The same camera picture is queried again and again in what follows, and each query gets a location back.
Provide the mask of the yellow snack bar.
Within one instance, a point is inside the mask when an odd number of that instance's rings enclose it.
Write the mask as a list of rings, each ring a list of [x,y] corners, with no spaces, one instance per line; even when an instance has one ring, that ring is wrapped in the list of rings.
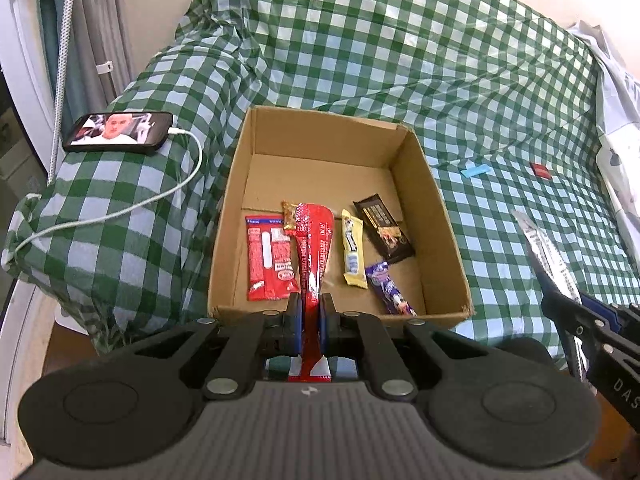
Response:
[[[363,252],[363,222],[343,209],[342,240],[344,254],[344,279],[349,286],[368,288]]]

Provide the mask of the green checkered sofa cover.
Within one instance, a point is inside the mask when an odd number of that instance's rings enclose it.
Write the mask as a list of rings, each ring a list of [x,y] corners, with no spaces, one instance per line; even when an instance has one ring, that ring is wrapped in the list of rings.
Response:
[[[639,298],[596,163],[598,73],[582,40],[516,0],[192,0],[111,104],[164,110],[178,136],[148,156],[68,154],[18,203],[2,264],[112,351],[205,314],[250,107],[400,122],[421,143],[469,280],[475,312],[458,332],[531,336],[559,358],[512,210],[553,240],[584,292]],[[492,174],[462,176],[480,164]]]

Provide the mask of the large red snack packet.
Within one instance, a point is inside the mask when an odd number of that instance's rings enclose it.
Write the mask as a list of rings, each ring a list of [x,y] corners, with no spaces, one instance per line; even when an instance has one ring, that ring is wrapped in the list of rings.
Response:
[[[247,216],[247,299],[274,301],[299,292],[292,242],[281,216]]]

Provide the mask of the silver stick sachet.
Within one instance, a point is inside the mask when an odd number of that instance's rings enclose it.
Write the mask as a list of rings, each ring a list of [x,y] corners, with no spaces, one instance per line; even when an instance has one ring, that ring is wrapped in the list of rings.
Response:
[[[561,295],[582,304],[574,275],[547,234],[539,229],[525,212],[512,210],[511,214],[528,241],[529,257],[532,258],[532,266],[544,294],[556,290]],[[559,327],[556,330],[561,337],[570,374],[585,382],[588,360],[582,352],[582,343],[577,337],[570,336],[566,330]]]

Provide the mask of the dark brown cracker packet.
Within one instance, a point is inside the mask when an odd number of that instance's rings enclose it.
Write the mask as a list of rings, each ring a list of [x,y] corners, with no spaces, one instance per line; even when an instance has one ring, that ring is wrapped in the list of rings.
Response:
[[[387,263],[398,263],[416,254],[410,240],[378,194],[358,200],[354,206],[372,244]]]

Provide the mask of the white patterned cloth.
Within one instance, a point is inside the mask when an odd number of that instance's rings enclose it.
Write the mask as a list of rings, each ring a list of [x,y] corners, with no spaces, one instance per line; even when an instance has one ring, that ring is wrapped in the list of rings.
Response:
[[[596,60],[599,73],[596,161],[628,256],[639,262],[639,81],[600,26],[578,21],[568,29]]]

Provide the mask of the black smartphone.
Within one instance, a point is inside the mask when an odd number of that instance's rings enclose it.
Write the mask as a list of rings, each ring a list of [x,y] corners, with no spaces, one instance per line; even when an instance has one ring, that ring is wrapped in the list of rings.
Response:
[[[62,148],[67,153],[153,153],[168,138],[173,121],[166,112],[88,114],[79,118],[64,136]]]

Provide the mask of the red stick sachet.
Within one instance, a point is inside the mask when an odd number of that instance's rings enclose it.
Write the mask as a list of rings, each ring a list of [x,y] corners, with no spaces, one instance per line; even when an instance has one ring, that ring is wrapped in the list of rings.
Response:
[[[303,304],[303,343],[299,371],[292,382],[330,382],[328,360],[320,344],[320,296],[333,237],[333,214],[326,206],[298,203],[295,240],[299,265],[300,299]]]

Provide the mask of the white door frame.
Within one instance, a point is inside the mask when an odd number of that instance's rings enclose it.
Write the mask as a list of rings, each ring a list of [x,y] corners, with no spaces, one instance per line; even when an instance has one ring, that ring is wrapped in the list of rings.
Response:
[[[53,91],[38,0],[1,0],[1,68],[26,136],[47,167],[54,127]]]

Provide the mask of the purple cow candy packet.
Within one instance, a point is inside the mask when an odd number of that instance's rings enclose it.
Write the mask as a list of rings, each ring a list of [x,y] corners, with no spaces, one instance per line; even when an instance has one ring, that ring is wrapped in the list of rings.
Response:
[[[375,295],[382,300],[389,314],[416,316],[416,311],[390,276],[390,266],[386,261],[367,266],[364,272],[366,272],[366,278],[373,287]]]

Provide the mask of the grey curtain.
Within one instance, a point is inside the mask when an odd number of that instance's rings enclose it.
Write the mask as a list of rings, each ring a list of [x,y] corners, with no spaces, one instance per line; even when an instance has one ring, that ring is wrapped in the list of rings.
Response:
[[[75,0],[74,27],[89,103],[113,101],[134,79],[124,0]]]

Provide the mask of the small red square packet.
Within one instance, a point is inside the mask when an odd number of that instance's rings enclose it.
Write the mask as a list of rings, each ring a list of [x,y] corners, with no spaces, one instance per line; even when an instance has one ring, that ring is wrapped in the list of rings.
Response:
[[[530,168],[532,168],[533,173],[537,178],[546,179],[546,180],[552,179],[552,174],[546,166],[541,164],[536,164],[536,162],[532,162],[530,164]]]

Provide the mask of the blue stick sachet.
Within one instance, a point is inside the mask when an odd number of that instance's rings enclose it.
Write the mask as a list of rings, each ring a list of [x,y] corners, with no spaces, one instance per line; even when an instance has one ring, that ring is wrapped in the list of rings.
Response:
[[[492,174],[492,168],[487,164],[480,164],[462,169],[461,174],[467,179],[473,179],[476,177],[484,176],[484,174]]]

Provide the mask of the cardboard box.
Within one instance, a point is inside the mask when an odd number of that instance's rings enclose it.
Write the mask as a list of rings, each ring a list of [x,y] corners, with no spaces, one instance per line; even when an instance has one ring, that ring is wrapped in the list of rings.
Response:
[[[283,300],[250,301],[245,218],[311,203],[334,214],[378,195],[416,253],[390,275],[421,318],[451,328],[473,312],[470,286],[439,188],[407,126],[315,110],[254,106],[246,114],[222,202],[208,313],[231,323]]]

